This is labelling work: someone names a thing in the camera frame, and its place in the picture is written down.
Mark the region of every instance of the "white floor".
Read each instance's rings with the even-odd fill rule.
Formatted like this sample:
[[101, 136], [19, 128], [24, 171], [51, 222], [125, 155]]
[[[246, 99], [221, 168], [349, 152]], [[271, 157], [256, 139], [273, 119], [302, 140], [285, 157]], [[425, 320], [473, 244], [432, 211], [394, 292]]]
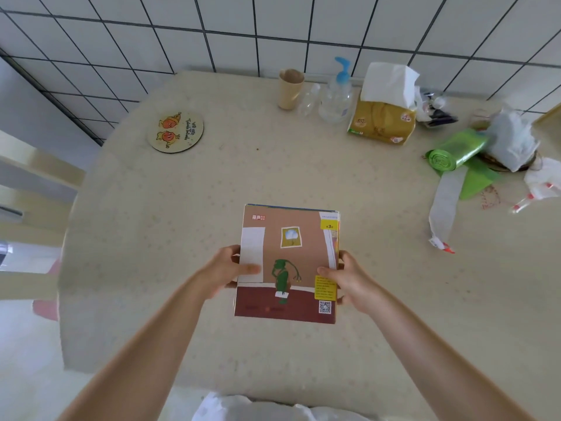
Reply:
[[[0, 414], [5, 421], [52, 421], [91, 375], [64, 371], [58, 322], [32, 302], [0, 301]], [[173, 389], [161, 421], [190, 420], [206, 392]]]

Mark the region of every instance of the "chair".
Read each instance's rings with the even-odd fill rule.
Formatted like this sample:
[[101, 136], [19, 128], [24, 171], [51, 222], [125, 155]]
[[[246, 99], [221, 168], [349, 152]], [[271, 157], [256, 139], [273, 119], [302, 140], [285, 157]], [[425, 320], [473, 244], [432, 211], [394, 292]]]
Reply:
[[[79, 190], [85, 172], [0, 131], [0, 162]], [[72, 204], [0, 185], [0, 240], [62, 247]], [[58, 273], [0, 272], [0, 300], [56, 300]]]

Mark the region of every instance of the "brown tissue package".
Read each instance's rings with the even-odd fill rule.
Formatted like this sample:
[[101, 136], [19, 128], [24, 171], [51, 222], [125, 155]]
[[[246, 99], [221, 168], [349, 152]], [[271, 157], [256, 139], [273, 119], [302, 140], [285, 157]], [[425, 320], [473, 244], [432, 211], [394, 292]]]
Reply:
[[348, 132], [403, 145], [415, 129], [415, 111], [383, 102], [359, 100]]

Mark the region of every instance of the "table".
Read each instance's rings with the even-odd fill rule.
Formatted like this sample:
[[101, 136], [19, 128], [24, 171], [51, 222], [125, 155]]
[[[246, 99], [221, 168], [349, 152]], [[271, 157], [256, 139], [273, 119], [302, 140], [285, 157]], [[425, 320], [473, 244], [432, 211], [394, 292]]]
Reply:
[[[277, 81], [183, 72], [126, 118], [84, 181], [60, 272], [67, 369], [94, 372], [186, 277], [240, 241], [246, 203], [336, 209], [341, 247], [535, 416], [557, 415], [561, 378], [557, 212], [561, 200], [520, 214], [521, 175], [496, 185], [501, 204], [462, 201], [451, 255], [432, 247], [427, 222], [438, 176], [421, 158], [466, 126], [417, 127], [403, 147], [345, 133], [317, 113], [276, 106]], [[204, 119], [191, 150], [157, 152], [146, 127], [170, 111]], [[560, 158], [544, 141], [542, 151]], [[364, 414], [433, 419], [373, 322], [352, 308], [336, 325], [234, 318], [233, 290], [205, 304], [177, 384]]]

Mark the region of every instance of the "book cover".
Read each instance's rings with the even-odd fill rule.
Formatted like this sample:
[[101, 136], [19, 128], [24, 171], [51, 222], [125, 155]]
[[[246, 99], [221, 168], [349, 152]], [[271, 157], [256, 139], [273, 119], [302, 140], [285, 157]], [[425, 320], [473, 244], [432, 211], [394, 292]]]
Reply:
[[263, 266], [238, 277], [235, 316], [335, 323], [337, 285], [318, 267], [337, 268], [339, 212], [248, 204], [240, 263]]

